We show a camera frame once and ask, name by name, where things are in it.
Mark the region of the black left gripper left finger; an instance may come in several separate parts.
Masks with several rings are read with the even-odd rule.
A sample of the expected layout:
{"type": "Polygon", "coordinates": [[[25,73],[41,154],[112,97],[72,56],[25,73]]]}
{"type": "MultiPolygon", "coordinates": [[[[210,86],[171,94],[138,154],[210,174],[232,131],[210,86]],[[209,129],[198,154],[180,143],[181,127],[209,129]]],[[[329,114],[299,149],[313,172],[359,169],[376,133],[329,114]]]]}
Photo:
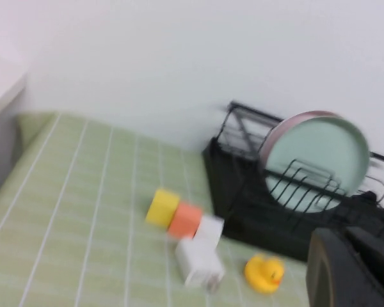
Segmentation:
{"type": "Polygon", "coordinates": [[[327,228],[311,237],[307,260],[310,306],[375,306],[376,287],[364,263],[344,239],[327,228]]]}

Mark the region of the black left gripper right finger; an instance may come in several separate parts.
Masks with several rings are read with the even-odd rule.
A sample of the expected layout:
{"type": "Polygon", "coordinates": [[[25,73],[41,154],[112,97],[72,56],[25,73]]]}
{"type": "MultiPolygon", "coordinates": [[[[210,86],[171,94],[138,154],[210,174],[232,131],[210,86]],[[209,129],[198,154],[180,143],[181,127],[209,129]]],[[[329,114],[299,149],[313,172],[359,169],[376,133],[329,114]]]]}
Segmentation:
{"type": "Polygon", "coordinates": [[[344,236],[384,297],[384,241],[359,227],[347,227],[344,236]]]}

